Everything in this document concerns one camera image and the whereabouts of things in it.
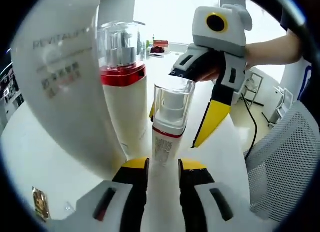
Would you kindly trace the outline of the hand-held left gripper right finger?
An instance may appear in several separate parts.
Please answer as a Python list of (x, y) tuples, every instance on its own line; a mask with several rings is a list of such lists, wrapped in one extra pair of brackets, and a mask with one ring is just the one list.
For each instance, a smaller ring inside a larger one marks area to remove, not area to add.
[(179, 159), (180, 204), (186, 231), (265, 231), (247, 201), (216, 182), (198, 161)]

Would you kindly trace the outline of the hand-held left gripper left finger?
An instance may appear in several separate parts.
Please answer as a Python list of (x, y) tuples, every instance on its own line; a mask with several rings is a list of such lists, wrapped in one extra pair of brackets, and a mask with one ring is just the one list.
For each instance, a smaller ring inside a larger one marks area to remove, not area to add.
[(104, 180), (76, 202), (63, 220), (51, 220), (52, 231), (140, 231), (150, 160), (127, 161), (112, 180)]

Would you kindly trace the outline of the person's right hand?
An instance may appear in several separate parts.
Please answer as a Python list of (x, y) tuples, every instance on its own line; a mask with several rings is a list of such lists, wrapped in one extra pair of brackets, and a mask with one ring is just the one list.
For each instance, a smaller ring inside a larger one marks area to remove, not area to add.
[(205, 82), (205, 81), (217, 79), (221, 73), (221, 69), (222, 68), (220, 65), (198, 67), (195, 81)]

